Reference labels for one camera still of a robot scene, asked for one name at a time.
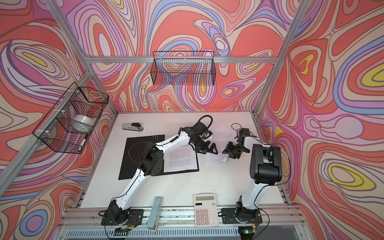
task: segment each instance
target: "calculator screen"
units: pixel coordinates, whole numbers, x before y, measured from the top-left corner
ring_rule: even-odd
[[[196,197],[196,201],[215,200],[214,196]]]

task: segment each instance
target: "calculator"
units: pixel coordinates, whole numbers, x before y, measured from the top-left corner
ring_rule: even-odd
[[[216,194],[194,195],[195,226],[215,227],[218,226],[218,214],[216,205]]]

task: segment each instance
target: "paper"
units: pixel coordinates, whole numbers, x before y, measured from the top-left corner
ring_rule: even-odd
[[[197,169],[196,152],[190,145],[183,145],[164,155],[164,172]]]
[[[236,132],[230,131],[230,132],[214,132],[212,131],[212,137],[209,139],[209,141],[214,142],[216,144],[217,148],[217,155],[207,153],[204,156],[205,159],[205,165],[215,165],[222,162],[227,162],[229,155],[228,154],[222,154],[225,147],[227,146],[228,142],[232,141],[236,137]]]

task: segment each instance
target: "black mounting plate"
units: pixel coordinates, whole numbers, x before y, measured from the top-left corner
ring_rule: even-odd
[[[253,220],[250,219],[246,223],[253,223],[256,226],[258,226],[260,223],[263,223],[263,219],[261,217],[260,210],[257,209],[256,211],[257,211],[256,218]],[[222,219],[223,219],[224,224],[240,224],[240,222],[238,222],[236,220],[235,208],[222,208],[221,209],[221,215],[222,215]]]
[[[137,225],[141,225],[141,220],[143,218],[143,209],[127,209],[127,215],[133,215],[136,216],[139,219],[139,223],[136,223]],[[103,218],[101,220],[101,225],[102,226],[114,226],[117,225],[114,219],[109,218],[111,215],[107,214],[106,218]],[[133,225],[135,223],[135,218],[134,217],[129,217],[128,221],[124,225]]]

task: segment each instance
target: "colorful patterned wall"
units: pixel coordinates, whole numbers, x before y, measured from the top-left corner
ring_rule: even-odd
[[[384,239],[384,2],[315,0],[258,112],[315,239]]]
[[[84,69],[43,1],[2,1],[0,22],[1,173]],[[76,200],[111,121],[106,109],[81,155],[38,149],[0,197],[0,240],[49,238]]]
[[[85,0],[66,1],[61,9],[91,56],[151,56],[160,50],[276,56],[297,5],[293,0]],[[93,68],[118,111],[249,111],[271,65],[219,64],[213,87],[153,86],[151,64]]]

